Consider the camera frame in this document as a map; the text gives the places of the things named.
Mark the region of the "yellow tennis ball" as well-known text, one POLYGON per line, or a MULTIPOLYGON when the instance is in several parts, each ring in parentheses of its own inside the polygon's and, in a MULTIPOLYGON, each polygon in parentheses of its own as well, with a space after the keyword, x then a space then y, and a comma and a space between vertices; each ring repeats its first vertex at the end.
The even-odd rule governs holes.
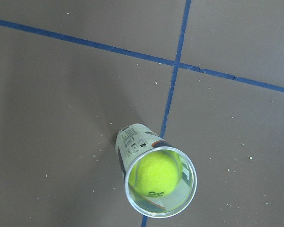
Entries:
POLYGON ((132 168, 128 183, 138 194, 156 198, 171 194, 181 177, 179 154, 162 150, 151 152, 140 159, 132 168))

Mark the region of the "clear tennis ball can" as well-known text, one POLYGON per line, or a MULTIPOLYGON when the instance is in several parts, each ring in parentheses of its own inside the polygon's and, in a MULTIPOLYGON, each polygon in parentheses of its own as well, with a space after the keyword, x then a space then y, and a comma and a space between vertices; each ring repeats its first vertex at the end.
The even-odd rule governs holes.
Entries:
POLYGON ((125 194, 139 213, 169 218, 190 204, 197 176, 192 161, 181 150, 138 123, 118 132, 115 149, 125 194))

